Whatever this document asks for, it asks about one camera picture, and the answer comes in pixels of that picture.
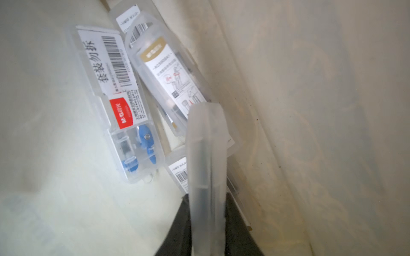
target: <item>barcode label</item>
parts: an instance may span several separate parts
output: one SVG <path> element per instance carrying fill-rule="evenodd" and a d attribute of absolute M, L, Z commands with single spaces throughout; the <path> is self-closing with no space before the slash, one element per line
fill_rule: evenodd
<path fill-rule="evenodd" d="M 188 174 L 186 171 L 183 171 L 182 173 L 178 173 L 176 176 L 180 182 L 186 181 L 188 179 Z"/>
<path fill-rule="evenodd" d="M 77 26 L 77 31 L 105 95 L 102 99 L 108 100 L 111 105 L 113 115 L 110 116 L 110 122 L 116 122 L 118 128 L 124 129 L 146 121 L 148 117 L 137 80 L 118 32 L 84 26 Z"/>
<path fill-rule="evenodd" d="M 152 25 L 152 22 L 148 22 L 148 23 L 138 24 L 137 26 L 135 26 L 132 29 L 130 45 L 132 46 L 135 40 L 137 40 L 151 25 Z"/>
<path fill-rule="evenodd" d="M 187 158 L 183 157 L 168 167 L 174 174 L 180 187 L 185 191 L 185 193 L 188 193 Z"/>
<path fill-rule="evenodd" d="M 115 76 L 118 79 L 118 83 L 121 87 L 131 86 L 131 80 L 128 76 L 128 71 L 125 68 L 123 57 L 121 56 L 120 49 L 118 48 L 117 41 L 113 36 L 102 36 L 105 49 L 107 50 L 109 60 L 114 68 Z"/>
<path fill-rule="evenodd" d="M 130 25 L 140 13 L 141 11 L 139 10 L 138 6 L 133 5 L 116 18 L 118 25 L 124 33 L 128 32 Z"/>

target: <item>product label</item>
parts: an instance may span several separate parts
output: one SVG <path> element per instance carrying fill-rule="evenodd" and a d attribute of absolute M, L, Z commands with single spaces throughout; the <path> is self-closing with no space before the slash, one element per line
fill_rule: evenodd
<path fill-rule="evenodd" d="M 128 10 L 126 10 L 123 14 L 121 14 L 115 19 L 118 25 L 120 26 L 121 30 L 125 34 L 127 33 L 132 22 L 135 20 L 135 18 L 138 16 L 140 12 L 141 11 L 139 10 L 138 6 L 133 5 Z"/>
<path fill-rule="evenodd" d="M 148 118 L 121 36 L 94 27 L 77 26 L 77 31 L 119 128 L 146 121 Z"/>
<path fill-rule="evenodd" d="M 188 193 L 187 158 L 184 157 L 168 167 L 178 180 L 178 183 L 182 186 L 185 192 Z"/>
<path fill-rule="evenodd" d="M 162 37 L 140 56 L 186 118 L 193 104 L 206 102 L 185 67 Z"/>

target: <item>barcode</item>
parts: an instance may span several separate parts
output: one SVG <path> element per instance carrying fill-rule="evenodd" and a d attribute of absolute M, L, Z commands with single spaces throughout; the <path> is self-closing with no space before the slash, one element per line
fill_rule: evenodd
<path fill-rule="evenodd" d="M 152 25 L 152 22 L 148 22 L 148 23 L 138 24 L 137 26 L 135 26 L 134 29 L 132 30 L 130 44 L 132 45 L 132 43 L 135 40 L 137 40 L 151 25 Z"/>
<path fill-rule="evenodd" d="M 178 180 L 182 183 L 184 181 L 186 181 L 188 179 L 188 174 L 186 171 L 183 171 L 182 173 L 178 173 L 176 175 L 176 177 L 178 178 Z"/>
<path fill-rule="evenodd" d="M 123 58 L 117 45 L 117 41 L 113 36 L 102 36 L 105 49 L 107 50 L 109 60 L 114 68 L 115 76 L 121 87 L 131 86 L 131 80 L 128 76 L 128 71 L 125 68 Z"/>

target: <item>gold label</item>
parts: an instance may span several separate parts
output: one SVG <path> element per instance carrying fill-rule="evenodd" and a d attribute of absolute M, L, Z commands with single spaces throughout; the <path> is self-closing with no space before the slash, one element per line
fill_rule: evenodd
<path fill-rule="evenodd" d="M 164 49 L 166 41 L 164 38 L 158 38 L 150 47 L 148 47 L 140 56 L 143 62 L 148 62 L 156 58 Z"/>

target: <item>transparent plastic box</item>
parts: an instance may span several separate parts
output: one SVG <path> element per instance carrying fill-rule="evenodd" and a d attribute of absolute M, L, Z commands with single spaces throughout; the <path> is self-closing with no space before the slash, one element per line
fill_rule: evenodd
<path fill-rule="evenodd" d="M 116 30 L 81 25 L 70 34 L 117 169 L 128 182 L 136 182 L 165 157 L 122 38 Z"/>
<path fill-rule="evenodd" d="M 125 36 L 131 64 L 170 119 L 186 134 L 190 108 L 218 102 L 189 54 L 164 23 L 141 11 Z M 227 118 L 228 155 L 241 145 L 239 133 Z"/>
<path fill-rule="evenodd" d="M 134 19 L 141 13 L 141 11 L 149 12 L 156 19 L 164 22 L 162 16 L 151 0 L 122 0 L 111 9 L 111 11 L 108 13 L 108 16 L 116 29 L 120 31 L 121 36 L 125 38 L 126 32 L 130 28 Z M 184 133 L 176 126 L 174 121 L 169 117 L 169 115 L 158 102 L 157 107 L 159 109 L 159 113 L 161 114 L 167 125 L 170 127 L 172 133 L 176 137 L 184 135 Z"/>
<path fill-rule="evenodd" d="M 224 255 L 228 127 L 222 107 L 191 108 L 186 140 L 194 255 Z"/>

